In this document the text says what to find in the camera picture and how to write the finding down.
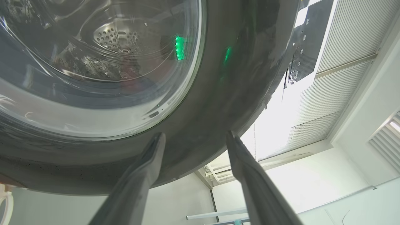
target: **white pipe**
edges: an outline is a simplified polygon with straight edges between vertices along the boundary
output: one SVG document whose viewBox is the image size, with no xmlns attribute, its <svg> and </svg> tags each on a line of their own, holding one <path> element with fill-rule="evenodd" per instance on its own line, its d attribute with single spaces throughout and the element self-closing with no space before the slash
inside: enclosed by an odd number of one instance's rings
<svg viewBox="0 0 400 225">
<path fill-rule="evenodd" d="M 186 219 L 200 219 L 200 218 L 207 218 L 207 217 L 217 217 L 217 216 L 226 216 L 226 215 L 234 215 L 234 214 L 242 214 L 242 213 L 247 213 L 247 208 L 237 208 L 234 210 L 229 210 L 229 211 L 218 211 L 218 212 L 212 212 L 212 213 L 204 213 L 204 214 L 198 214 L 198 215 L 191 215 L 191 216 L 186 216 Z"/>
</svg>

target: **green led light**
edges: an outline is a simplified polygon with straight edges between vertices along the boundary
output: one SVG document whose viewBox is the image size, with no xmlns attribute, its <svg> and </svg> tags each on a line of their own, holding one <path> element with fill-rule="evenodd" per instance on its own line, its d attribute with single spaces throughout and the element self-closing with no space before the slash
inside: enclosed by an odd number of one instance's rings
<svg viewBox="0 0 400 225">
<path fill-rule="evenodd" d="M 185 39 L 180 36 L 175 37 L 175 52 L 176 52 L 176 58 L 178 60 L 183 60 L 185 59 L 185 53 L 184 53 L 184 43 Z"/>
<path fill-rule="evenodd" d="M 231 51 L 232 51 L 232 47 L 229 46 L 228 49 L 226 49 L 225 59 L 224 59 L 224 65 L 225 65 L 226 62 L 228 61 Z"/>
</svg>

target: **white wall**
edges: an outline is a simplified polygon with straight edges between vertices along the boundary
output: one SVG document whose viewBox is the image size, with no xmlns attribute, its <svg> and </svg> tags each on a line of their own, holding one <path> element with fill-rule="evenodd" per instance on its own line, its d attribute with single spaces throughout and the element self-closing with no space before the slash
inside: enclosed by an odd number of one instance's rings
<svg viewBox="0 0 400 225">
<path fill-rule="evenodd" d="M 398 225 L 399 190 L 400 179 L 395 179 L 379 185 L 375 190 L 370 188 L 301 213 L 299 217 L 304 225 Z"/>
<path fill-rule="evenodd" d="M 350 195 L 369 186 L 358 169 L 339 148 L 276 167 L 268 176 L 296 213 Z M 238 181 L 214 187 L 217 211 L 245 207 L 242 187 Z M 247 215 L 220 217 L 220 221 Z"/>
<path fill-rule="evenodd" d="M 365 80 L 329 139 L 350 156 L 372 185 L 399 173 L 368 144 L 371 136 L 400 111 L 400 18 L 379 52 Z"/>
<path fill-rule="evenodd" d="M 14 212 L 10 225 L 85 225 L 105 196 L 79 197 L 13 190 Z M 186 220 L 187 215 L 213 212 L 210 190 L 190 174 L 149 191 L 143 225 L 199 225 L 215 217 Z"/>
</svg>

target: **washing machine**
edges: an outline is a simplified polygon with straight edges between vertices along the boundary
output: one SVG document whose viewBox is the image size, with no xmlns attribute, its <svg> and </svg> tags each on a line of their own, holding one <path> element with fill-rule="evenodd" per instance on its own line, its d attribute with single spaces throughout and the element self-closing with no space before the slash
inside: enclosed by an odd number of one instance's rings
<svg viewBox="0 0 400 225">
<path fill-rule="evenodd" d="M 0 182 L 106 194 L 154 134 L 162 185 L 266 107 L 307 0 L 0 0 Z"/>
</svg>

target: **ceiling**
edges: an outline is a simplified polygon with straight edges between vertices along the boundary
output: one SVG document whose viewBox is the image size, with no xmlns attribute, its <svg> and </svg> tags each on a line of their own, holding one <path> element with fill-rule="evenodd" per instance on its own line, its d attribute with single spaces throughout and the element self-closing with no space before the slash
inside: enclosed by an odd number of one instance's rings
<svg viewBox="0 0 400 225">
<path fill-rule="evenodd" d="M 379 53 L 399 8 L 398 0 L 338 0 L 314 83 L 301 92 L 286 146 L 272 151 L 260 147 L 257 122 L 241 137 L 258 161 L 327 138 Z M 227 152 L 208 165 L 215 185 L 232 180 L 229 165 Z"/>
</svg>

